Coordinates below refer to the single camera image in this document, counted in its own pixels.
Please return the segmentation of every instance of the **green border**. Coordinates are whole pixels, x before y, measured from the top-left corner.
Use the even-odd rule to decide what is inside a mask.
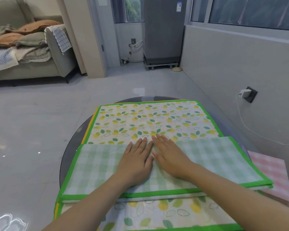
[[[246,188],[249,187],[255,187],[255,186],[262,186],[267,185],[269,187],[273,187],[272,180],[268,179],[253,163],[252,161],[247,157],[247,155],[243,152],[243,150],[239,147],[239,145],[235,142],[235,140],[228,136],[224,138],[229,138],[231,142],[235,145],[236,149],[239,151],[239,153],[242,155],[243,159],[247,161],[247,163],[258,173],[259,176],[262,177],[263,180],[255,181],[255,182],[249,182],[249,183],[241,183],[241,186],[244,186]],[[72,175],[72,172],[74,170],[74,167],[76,165],[77,159],[79,157],[81,148],[83,144],[80,145],[76,151],[76,155],[72,161],[72,164],[70,166],[70,169],[66,175],[66,178],[63,182],[63,185],[59,191],[57,202],[63,202],[66,200],[81,200],[85,198],[87,195],[85,194],[78,194],[78,195],[64,195],[64,191],[66,190],[67,184],[69,183],[70,177]],[[189,189],[178,189],[178,190],[160,190],[160,191],[150,191],[150,192],[140,192],[140,193],[123,193],[119,198],[140,198],[140,197],[151,197],[151,196],[161,196],[161,195],[176,195],[176,194],[188,194],[188,193],[199,193],[202,192],[199,188],[189,188]]]
[[[204,107],[202,106],[202,104],[197,101],[197,100],[162,100],[162,101],[144,101],[144,102],[127,102],[127,103],[114,103],[114,104],[106,104],[106,105],[101,105],[98,107],[98,109],[96,110],[95,112],[95,116],[94,116],[94,119],[91,123],[91,126],[88,127],[88,132],[87,132],[87,136],[85,138],[85,141],[83,142],[83,144],[87,144],[88,143],[88,139],[90,137],[90,134],[92,129],[93,129],[93,126],[94,126],[94,123],[96,121],[96,118],[100,112],[100,109],[102,106],[111,106],[111,105],[124,105],[124,104],[147,104],[147,103],[167,103],[169,101],[174,101],[174,102],[178,102],[178,101],[194,101],[197,103],[197,105],[204,111],[204,113],[207,115],[208,119],[212,122],[213,126],[215,127],[217,133],[219,134],[219,137],[224,137],[223,133],[221,132],[221,130],[218,128],[217,124],[215,123],[215,121],[212,119],[212,117],[208,114],[208,112],[204,109]]]
[[[60,203],[58,207],[57,216],[54,219],[58,218],[62,213],[63,204]],[[167,229],[169,231],[241,231],[244,230],[238,224],[223,224],[223,225],[208,225],[208,226],[192,226],[192,227],[181,227],[181,228],[172,228]],[[129,231],[148,231],[148,229],[141,230],[129,230]]]

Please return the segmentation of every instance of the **person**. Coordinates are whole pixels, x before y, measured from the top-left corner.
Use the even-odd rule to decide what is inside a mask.
[[[288,207],[193,163],[172,140],[163,135],[157,134],[152,139],[148,144],[146,138],[139,139],[134,146],[130,143],[116,173],[43,231],[96,230],[123,192],[149,178],[154,159],[170,175],[189,181],[204,191],[244,230],[289,231]],[[153,151],[154,158],[150,155],[153,143],[162,153]]]

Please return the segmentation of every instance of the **window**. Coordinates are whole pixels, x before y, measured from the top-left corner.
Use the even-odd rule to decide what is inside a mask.
[[[209,22],[289,30],[289,0],[213,0]]]
[[[142,22],[142,0],[112,0],[115,23]]]
[[[194,0],[191,21],[204,23],[209,0]]]

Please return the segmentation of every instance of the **person's right hand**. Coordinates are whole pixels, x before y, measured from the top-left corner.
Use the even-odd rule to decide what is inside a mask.
[[[173,177],[187,179],[189,171],[194,163],[187,155],[171,140],[164,135],[152,136],[154,144],[162,153],[152,151],[154,158],[161,167]]]

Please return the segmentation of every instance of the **sofa backrest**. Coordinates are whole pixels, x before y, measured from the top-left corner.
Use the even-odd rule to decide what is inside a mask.
[[[19,28],[34,22],[34,16],[24,0],[0,0],[0,26]]]

